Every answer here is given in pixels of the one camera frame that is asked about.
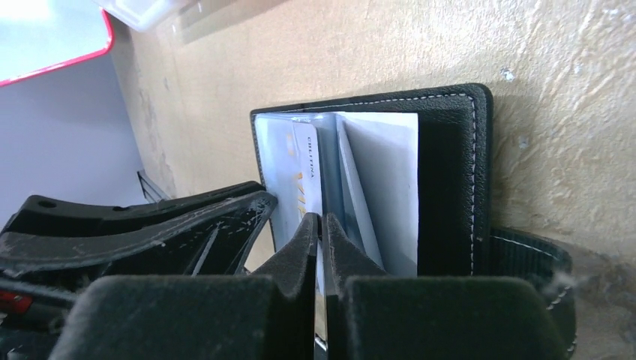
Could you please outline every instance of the screw hole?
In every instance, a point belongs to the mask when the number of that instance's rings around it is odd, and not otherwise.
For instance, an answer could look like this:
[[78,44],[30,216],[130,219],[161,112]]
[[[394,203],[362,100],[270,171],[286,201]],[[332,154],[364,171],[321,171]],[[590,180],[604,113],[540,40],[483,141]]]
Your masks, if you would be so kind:
[[39,206],[42,206],[43,208],[47,208],[47,209],[53,209],[57,206],[57,204],[55,204],[54,202],[50,202],[50,201],[46,201],[46,200],[42,200],[40,202],[37,203]]

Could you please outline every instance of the beige table surface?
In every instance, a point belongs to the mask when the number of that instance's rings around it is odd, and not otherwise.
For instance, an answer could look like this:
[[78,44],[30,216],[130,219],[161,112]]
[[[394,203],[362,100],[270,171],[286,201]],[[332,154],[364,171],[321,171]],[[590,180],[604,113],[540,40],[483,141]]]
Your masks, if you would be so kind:
[[[252,109],[484,83],[495,100],[493,223],[604,254],[581,276],[632,295],[616,277],[625,285],[636,263],[636,2],[199,4],[149,33],[119,29],[112,51],[145,170],[169,195],[258,179]],[[271,252],[265,234],[249,266]],[[580,323],[626,323],[581,330],[578,356],[631,359],[636,304],[601,296],[598,307],[597,295],[580,302],[594,309]]]

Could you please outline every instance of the red rim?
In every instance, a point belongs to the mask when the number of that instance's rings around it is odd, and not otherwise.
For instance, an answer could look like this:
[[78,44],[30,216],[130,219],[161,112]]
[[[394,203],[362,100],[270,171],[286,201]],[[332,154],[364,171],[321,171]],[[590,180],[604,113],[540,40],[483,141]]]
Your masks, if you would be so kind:
[[108,34],[108,38],[106,39],[106,46],[104,46],[103,49],[99,49],[98,51],[91,52],[86,55],[78,56],[76,58],[72,58],[67,61],[59,62],[58,64],[49,65],[39,70],[34,70],[28,73],[24,73],[23,75],[15,76],[10,79],[0,80],[0,86],[6,86],[9,84],[17,83],[18,81],[21,81],[24,79],[36,77],[37,75],[45,74],[45,73],[48,73],[49,71],[66,68],[67,66],[77,64],[78,62],[85,62],[86,60],[93,59],[108,53],[113,48],[113,43],[114,43],[113,27],[110,25],[110,20],[108,19],[107,12],[104,9],[102,9],[101,13],[102,13],[103,21],[106,24],[106,32]]

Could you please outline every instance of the wallet flap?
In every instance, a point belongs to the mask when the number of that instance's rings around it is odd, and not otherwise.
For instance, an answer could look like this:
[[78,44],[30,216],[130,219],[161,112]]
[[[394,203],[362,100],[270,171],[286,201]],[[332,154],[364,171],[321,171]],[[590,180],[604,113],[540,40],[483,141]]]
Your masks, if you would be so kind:
[[[418,113],[418,275],[488,272],[493,99],[480,84],[300,103],[251,113]],[[261,181],[263,173],[257,156]]]

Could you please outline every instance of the plastic container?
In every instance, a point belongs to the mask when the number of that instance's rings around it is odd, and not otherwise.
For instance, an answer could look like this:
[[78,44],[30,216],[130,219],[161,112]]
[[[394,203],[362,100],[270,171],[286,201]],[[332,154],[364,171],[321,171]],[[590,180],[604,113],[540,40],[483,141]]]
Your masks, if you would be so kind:
[[145,32],[170,14],[197,0],[93,0],[138,32]]

